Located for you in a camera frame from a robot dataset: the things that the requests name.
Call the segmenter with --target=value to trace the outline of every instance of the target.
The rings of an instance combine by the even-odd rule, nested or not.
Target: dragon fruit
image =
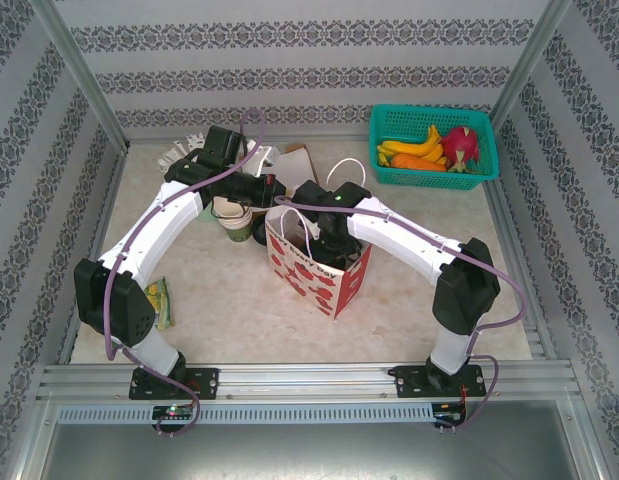
[[[462,173],[467,171],[469,160],[478,163],[478,134],[469,127],[452,128],[440,143],[447,157],[447,171]]]

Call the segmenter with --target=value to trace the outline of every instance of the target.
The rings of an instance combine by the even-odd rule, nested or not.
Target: metal bracket
[[[191,388],[200,400],[215,400],[218,392],[217,368],[187,368],[182,382]],[[131,400],[190,400],[187,392],[174,388],[149,375],[142,368],[136,368],[129,387]]]
[[[465,365],[456,375],[449,377],[448,385],[438,390],[428,380],[425,365],[401,365],[389,369],[387,374],[396,379],[398,398],[442,398],[462,396],[484,397],[485,381],[479,365]]]

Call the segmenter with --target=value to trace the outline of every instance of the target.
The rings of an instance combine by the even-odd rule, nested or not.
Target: carrot
[[[391,159],[393,168],[408,168],[410,170],[429,170],[432,172],[446,172],[444,165],[438,165],[408,153],[399,153]]]

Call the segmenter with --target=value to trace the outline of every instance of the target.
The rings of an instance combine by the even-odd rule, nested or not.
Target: bag handle
[[[329,175],[327,175],[327,181],[325,182],[325,186],[329,187],[329,179],[331,178],[331,174],[336,171],[336,168],[338,168],[340,165],[342,165],[345,162],[355,162],[358,165],[360,165],[360,168],[362,169],[362,183],[360,184],[360,186],[364,187],[365,186],[365,182],[367,181],[367,172],[365,171],[364,165],[362,163],[360,163],[360,160],[355,159],[353,157],[343,158],[342,160],[340,160],[338,163],[336,163],[333,166],[333,168],[329,172]]]
[[[285,238],[285,227],[283,226],[282,221],[285,218],[285,215],[291,210],[296,212],[296,215],[298,215],[298,218],[300,218],[300,221],[302,222],[302,226],[305,229],[305,245],[307,245],[307,254],[309,255],[309,258],[313,260],[311,248],[309,248],[309,229],[307,228],[307,222],[305,222],[305,217],[302,216],[302,214],[298,211],[297,208],[288,208],[284,212],[282,212],[282,215],[280,215],[280,235],[282,235],[282,238]]]

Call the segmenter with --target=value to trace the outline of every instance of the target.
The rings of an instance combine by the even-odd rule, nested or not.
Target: cup
[[[213,213],[218,218],[227,235],[234,242],[244,242],[251,237],[251,220],[253,213],[248,207],[228,202],[225,198],[214,197]]]

